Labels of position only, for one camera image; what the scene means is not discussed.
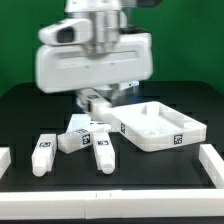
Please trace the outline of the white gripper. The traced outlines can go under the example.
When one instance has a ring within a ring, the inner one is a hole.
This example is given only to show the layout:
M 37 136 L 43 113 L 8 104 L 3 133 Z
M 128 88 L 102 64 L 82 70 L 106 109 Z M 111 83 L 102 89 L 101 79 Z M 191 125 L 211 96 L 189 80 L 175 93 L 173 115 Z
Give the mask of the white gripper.
M 36 56 L 36 84 L 54 93 L 148 79 L 151 42 L 150 33 L 122 35 L 111 52 L 93 54 L 80 45 L 43 45 Z

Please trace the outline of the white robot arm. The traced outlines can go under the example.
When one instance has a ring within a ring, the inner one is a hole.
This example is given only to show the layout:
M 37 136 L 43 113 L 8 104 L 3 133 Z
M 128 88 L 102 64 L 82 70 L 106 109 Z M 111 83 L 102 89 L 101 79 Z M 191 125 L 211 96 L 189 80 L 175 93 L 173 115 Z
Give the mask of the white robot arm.
M 36 84 L 55 93 L 148 79 L 152 35 L 128 22 L 125 8 L 163 0 L 66 0 L 67 18 L 41 29 Z

